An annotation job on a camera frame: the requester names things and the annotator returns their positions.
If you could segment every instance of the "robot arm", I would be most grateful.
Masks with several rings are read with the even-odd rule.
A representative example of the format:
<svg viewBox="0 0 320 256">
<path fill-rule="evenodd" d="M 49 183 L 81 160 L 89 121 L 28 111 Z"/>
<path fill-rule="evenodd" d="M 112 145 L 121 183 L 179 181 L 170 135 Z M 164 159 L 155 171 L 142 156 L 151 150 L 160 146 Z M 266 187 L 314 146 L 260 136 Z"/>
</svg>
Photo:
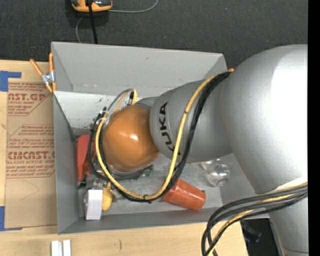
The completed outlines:
<svg viewBox="0 0 320 256">
<path fill-rule="evenodd" d="M 198 117 L 196 129 L 192 144 L 187 145 L 189 136 L 182 137 L 179 150 L 187 148 L 187 158 L 178 153 L 177 160 L 204 162 L 233 153 L 256 194 L 305 182 L 307 53 L 306 45 L 277 47 L 247 59 L 232 73 L 206 80 L 212 82 L 207 88 L 213 90 L 204 89 L 195 98 L 204 103 L 202 108 L 193 104 L 188 111 L 183 134 L 188 135 L 194 127 L 193 116 Z M 113 171 L 137 172 L 159 152 L 168 158 L 173 151 L 177 153 L 177 133 L 186 103 L 206 82 L 191 82 L 116 111 L 104 129 L 102 143 Z M 139 197 L 141 201 L 151 199 Z M 269 216 L 284 256 L 309 255 L 308 199 Z"/>
<path fill-rule="evenodd" d="M 306 181 L 307 56 L 306 45 L 281 46 L 256 54 L 237 67 L 207 99 L 188 162 L 233 152 L 257 194 L 297 179 Z M 199 84 L 188 83 L 154 101 L 149 117 L 151 135 L 167 157 L 175 146 L 185 107 L 182 103 Z M 181 141 L 182 151 L 185 142 Z M 308 255 L 308 199 L 269 215 L 283 255 Z"/>
</svg>

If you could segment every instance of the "small white item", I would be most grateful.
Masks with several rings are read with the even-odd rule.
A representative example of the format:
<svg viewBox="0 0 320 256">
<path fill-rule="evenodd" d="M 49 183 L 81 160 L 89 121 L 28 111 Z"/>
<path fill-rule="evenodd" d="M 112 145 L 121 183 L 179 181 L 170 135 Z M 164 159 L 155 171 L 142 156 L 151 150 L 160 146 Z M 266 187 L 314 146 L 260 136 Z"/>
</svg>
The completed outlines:
<svg viewBox="0 0 320 256">
<path fill-rule="evenodd" d="M 89 189 L 83 198 L 84 216 L 86 220 L 100 220 L 102 212 L 102 189 Z"/>
<path fill-rule="evenodd" d="M 51 256 L 71 256 L 71 241 L 51 241 Z"/>
</svg>

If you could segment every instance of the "gray bin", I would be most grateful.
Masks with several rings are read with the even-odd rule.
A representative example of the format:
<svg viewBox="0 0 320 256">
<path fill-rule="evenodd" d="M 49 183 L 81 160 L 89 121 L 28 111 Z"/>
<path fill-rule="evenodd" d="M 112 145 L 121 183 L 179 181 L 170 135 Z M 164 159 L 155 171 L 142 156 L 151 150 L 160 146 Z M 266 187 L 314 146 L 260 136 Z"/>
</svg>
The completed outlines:
<svg viewBox="0 0 320 256">
<path fill-rule="evenodd" d="M 199 211 L 164 202 L 119 200 L 100 220 L 85 220 L 84 190 L 78 190 L 77 136 L 88 134 L 99 111 L 121 91 L 135 88 L 140 98 L 154 97 L 192 81 L 227 71 L 220 53 L 167 50 L 110 45 L 53 42 L 56 91 L 54 92 L 54 139 L 58 234 L 114 229 L 144 228 L 207 222 L 223 204 L 255 195 L 233 154 L 223 157 L 232 167 L 223 187 L 212 187 L 197 164 L 187 164 L 181 178 L 206 193 Z M 124 180 L 138 193 L 156 192 L 168 172 L 170 160 L 161 155 L 150 177 Z"/>
</svg>

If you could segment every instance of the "black floor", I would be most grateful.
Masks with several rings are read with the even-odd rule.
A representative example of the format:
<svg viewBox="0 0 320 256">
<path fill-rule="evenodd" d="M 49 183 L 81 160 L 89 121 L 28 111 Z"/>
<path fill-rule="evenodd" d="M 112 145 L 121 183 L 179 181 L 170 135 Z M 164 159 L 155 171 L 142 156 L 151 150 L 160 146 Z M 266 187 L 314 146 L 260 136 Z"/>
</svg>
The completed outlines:
<svg viewBox="0 0 320 256">
<path fill-rule="evenodd" d="M 154 0 L 114 0 L 113 10 L 141 10 Z M 99 44 L 223 53 L 228 68 L 263 50 L 308 43 L 307 0 L 159 0 L 149 12 L 107 13 L 95 18 Z M 0 0 L 0 59 L 47 61 L 52 41 L 78 42 L 78 15 L 70 0 Z M 88 18 L 82 42 L 93 43 Z M 277 256 L 270 224 L 248 243 L 250 256 Z"/>
</svg>

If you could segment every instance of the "orange cup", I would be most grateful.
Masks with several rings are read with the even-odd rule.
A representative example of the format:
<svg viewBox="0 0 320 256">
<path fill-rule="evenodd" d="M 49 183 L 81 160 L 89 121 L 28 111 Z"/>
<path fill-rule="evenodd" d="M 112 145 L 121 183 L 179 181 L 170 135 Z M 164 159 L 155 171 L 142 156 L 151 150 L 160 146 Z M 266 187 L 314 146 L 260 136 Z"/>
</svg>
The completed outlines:
<svg viewBox="0 0 320 256">
<path fill-rule="evenodd" d="M 192 210 L 200 210 L 206 201 L 206 194 L 182 179 L 163 196 L 163 200 Z"/>
</svg>

